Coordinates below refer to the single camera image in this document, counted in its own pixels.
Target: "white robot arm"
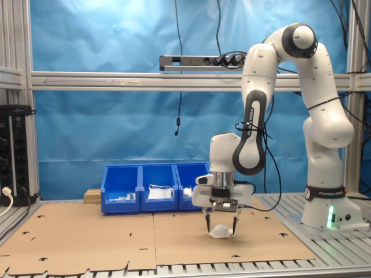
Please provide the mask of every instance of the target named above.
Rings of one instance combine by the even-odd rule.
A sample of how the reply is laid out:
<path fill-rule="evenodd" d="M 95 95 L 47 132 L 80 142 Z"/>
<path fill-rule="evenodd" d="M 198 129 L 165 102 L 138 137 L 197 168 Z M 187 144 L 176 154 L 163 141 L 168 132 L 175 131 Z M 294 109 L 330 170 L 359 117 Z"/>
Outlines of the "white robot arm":
<path fill-rule="evenodd" d="M 256 175 L 265 167 L 264 117 L 278 65 L 284 61 L 292 61 L 297 67 L 303 101 L 310 114 L 303 126 L 308 155 L 303 223 L 317 229 L 364 226 L 360 209 L 348 200 L 341 184 L 337 149 L 351 142 L 354 129 L 339 100 L 330 57 L 308 25 L 294 23 L 275 31 L 247 53 L 242 76 L 245 118 L 241 138 L 224 133 L 211 140 L 211 174 L 197 178 L 192 195 L 193 205 L 204 208 L 209 231 L 207 207 L 227 212 L 251 207 L 252 187 L 235 182 L 234 173 Z M 337 216 L 330 224 L 329 211 Z M 234 220 L 235 230 L 238 218 Z"/>

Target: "wooden block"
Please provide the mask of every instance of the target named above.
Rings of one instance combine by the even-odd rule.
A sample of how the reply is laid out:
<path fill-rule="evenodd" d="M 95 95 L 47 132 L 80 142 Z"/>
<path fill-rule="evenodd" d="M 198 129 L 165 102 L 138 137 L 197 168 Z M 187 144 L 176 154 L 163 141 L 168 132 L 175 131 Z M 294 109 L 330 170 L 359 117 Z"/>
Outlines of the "wooden block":
<path fill-rule="evenodd" d="M 100 204 L 100 189 L 88 189 L 83 196 L 84 204 Z"/>

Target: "metal rail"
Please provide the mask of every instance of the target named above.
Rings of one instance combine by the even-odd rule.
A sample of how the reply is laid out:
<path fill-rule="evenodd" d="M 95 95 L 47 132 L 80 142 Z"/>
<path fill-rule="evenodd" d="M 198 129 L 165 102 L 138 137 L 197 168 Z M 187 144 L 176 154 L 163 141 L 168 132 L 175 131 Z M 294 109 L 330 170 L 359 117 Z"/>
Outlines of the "metal rail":
<path fill-rule="evenodd" d="M 141 74 L 113 72 L 38 72 L 33 90 L 240 92 L 241 74 Z M 338 91 L 350 90 L 349 74 L 334 75 Z M 299 92 L 297 74 L 278 74 L 275 91 Z"/>

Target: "white object in bin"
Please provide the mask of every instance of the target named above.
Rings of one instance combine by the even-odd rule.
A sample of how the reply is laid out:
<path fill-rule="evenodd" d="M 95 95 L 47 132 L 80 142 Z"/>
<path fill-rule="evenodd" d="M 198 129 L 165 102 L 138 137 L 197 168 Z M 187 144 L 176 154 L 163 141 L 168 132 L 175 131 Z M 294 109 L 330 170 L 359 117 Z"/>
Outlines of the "white object in bin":
<path fill-rule="evenodd" d="M 110 199 L 110 201 L 124 201 L 124 200 L 135 200 L 135 193 L 129 193 L 126 195 L 126 197 L 120 196 L 119 198 L 116 199 Z"/>
<path fill-rule="evenodd" d="M 186 197 L 192 197 L 192 188 L 191 187 L 184 188 L 183 195 Z"/>
<path fill-rule="evenodd" d="M 219 224 L 212 229 L 209 233 L 215 239 L 228 239 L 233 234 L 233 229 L 230 229 L 227 225 Z"/>
<path fill-rule="evenodd" d="M 173 189 L 168 185 L 154 185 L 150 184 L 148 187 L 150 189 L 150 194 L 148 199 L 171 199 Z"/>

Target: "green led light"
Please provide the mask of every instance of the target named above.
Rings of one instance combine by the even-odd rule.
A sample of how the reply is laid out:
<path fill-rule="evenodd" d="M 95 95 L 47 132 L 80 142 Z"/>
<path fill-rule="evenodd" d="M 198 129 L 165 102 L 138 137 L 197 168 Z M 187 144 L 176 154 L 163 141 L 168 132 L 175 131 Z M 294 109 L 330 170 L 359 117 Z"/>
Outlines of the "green led light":
<path fill-rule="evenodd" d="M 331 224 L 332 224 L 332 214 L 334 212 L 334 206 L 330 206 L 329 208 L 329 216 L 328 216 L 328 220 L 327 220 L 327 228 L 331 228 Z"/>

